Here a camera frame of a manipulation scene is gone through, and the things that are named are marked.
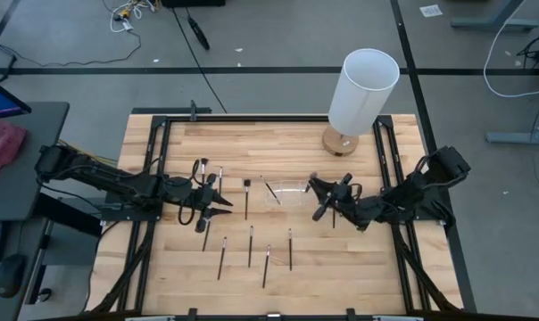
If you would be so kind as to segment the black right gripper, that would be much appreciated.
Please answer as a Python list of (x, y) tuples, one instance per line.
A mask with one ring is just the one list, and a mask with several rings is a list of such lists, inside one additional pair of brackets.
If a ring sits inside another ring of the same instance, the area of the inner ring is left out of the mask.
[(327, 182), (312, 174), (309, 180), (311, 189), (318, 198), (319, 207), (312, 214), (314, 221), (319, 221), (328, 208), (345, 214), (355, 205), (357, 198), (352, 195), (352, 189), (357, 188), (357, 195), (360, 196), (362, 187), (359, 184), (351, 184), (352, 174), (345, 174), (339, 182)]

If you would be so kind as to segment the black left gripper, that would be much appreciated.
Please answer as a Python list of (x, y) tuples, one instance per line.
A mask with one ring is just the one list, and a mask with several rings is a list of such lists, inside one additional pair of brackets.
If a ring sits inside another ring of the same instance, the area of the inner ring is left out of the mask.
[(230, 201), (225, 199), (216, 189), (212, 188), (216, 179), (216, 174), (209, 174), (205, 183), (196, 190), (191, 201), (191, 214), (193, 215), (193, 218), (196, 219), (195, 231), (197, 233), (204, 232), (207, 224), (214, 216), (231, 213), (230, 210), (210, 208), (212, 202), (225, 206), (232, 206)]

